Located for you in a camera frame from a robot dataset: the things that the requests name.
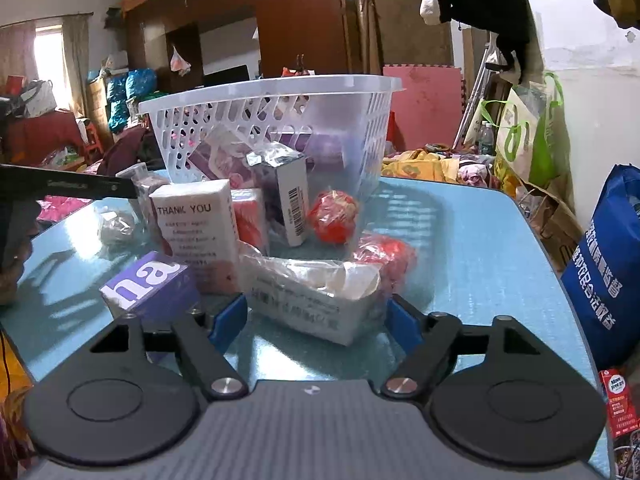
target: blue table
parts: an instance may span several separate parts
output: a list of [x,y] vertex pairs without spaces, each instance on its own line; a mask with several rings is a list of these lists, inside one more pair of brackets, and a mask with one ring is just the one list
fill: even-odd
[[[108,251],[97,238],[95,202],[33,241],[17,304],[0,322],[36,381],[111,322],[98,288],[152,249],[142,242]],[[418,251],[404,297],[423,312],[440,310],[467,324],[510,314],[594,385],[596,374],[574,311],[517,206],[487,189],[382,178],[367,202],[366,228],[402,238]],[[309,249],[298,250],[303,254]],[[386,332],[350,348],[314,339],[250,314],[226,358],[252,386],[258,379],[369,378],[376,387],[404,357]],[[459,359],[458,367],[479,356]],[[603,433],[591,463],[609,476]]]

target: window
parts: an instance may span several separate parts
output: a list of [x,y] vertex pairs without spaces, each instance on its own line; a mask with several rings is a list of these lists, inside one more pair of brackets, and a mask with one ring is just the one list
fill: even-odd
[[36,28],[33,44],[38,78],[53,83],[53,95],[59,108],[69,108],[71,92],[66,77],[65,57],[62,50],[62,25]]

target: metal screw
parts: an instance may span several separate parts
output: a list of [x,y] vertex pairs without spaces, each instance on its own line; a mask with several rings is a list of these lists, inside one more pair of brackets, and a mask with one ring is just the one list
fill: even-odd
[[233,377],[223,377],[213,381],[211,389],[220,395],[232,395],[242,390],[242,383]]
[[412,394],[418,389],[418,383],[408,377],[394,377],[389,379],[385,386],[395,394]]

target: red netted bag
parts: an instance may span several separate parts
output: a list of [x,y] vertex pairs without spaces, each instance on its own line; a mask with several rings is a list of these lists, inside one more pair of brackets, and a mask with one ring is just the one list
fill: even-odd
[[351,261],[381,264],[382,289],[391,294],[400,292],[406,274],[415,267],[415,250],[411,245],[379,233],[363,232]]
[[318,195],[306,219],[322,242],[345,244],[356,229],[358,209],[350,195],[329,190]]

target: water bottle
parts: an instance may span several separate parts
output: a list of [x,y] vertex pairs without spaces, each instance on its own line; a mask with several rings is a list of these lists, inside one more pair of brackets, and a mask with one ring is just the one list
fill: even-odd
[[480,139],[478,140],[478,153],[480,155],[495,155],[494,129],[487,121],[482,121]]

